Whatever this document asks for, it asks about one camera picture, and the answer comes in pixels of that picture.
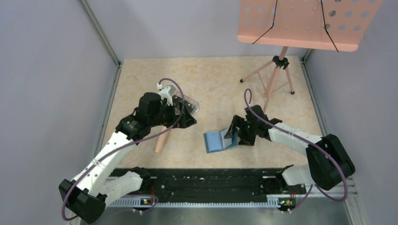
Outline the clear acrylic card box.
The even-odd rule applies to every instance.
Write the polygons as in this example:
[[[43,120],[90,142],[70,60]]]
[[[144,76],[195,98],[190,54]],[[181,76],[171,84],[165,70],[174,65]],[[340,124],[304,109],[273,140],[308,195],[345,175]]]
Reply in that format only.
[[[168,94],[172,97],[173,106],[175,107],[176,115],[180,114],[180,106],[179,103],[182,102],[182,95],[179,90],[174,85],[168,85],[165,87],[168,91]],[[199,102],[196,100],[184,95],[184,105],[185,112],[189,113],[192,117],[199,111]]]

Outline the blue leather card holder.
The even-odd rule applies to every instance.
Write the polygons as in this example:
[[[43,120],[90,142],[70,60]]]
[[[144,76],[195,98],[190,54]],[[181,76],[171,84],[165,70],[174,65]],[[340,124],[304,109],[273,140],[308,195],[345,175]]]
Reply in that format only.
[[[208,154],[224,151],[238,146],[238,133],[236,132],[232,138],[224,138],[227,131],[227,129],[224,129],[220,131],[204,133],[205,147]]]

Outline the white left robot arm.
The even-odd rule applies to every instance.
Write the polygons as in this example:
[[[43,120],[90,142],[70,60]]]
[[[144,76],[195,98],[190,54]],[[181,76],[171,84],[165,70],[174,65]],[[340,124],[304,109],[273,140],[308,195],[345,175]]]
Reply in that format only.
[[[134,168],[110,182],[107,179],[127,153],[151,139],[153,127],[188,128],[197,123],[194,115],[198,110],[198,102],[182,94],[145,93],[133,113],[120,120],[89,165],[72,180],[60,183],[62,218],[65,221],[80,218],[91,224],[119,198],[135,191],[148,192],[151,182],[143,169]]]

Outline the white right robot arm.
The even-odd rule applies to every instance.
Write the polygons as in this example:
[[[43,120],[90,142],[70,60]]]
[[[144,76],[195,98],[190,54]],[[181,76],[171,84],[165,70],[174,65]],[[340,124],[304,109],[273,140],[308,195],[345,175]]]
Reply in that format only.
[[[311,135],[294,129],[277,118],[268,119],[259,105],[245,108],[245,117],[234,115],[224,139],[253,146],[257,137],[290,147],[307,158],[306,165],[288,165],[276,173],[275,187],[288,193],[298,184],[315,184],[331,190],[356,171],[336,135]]]

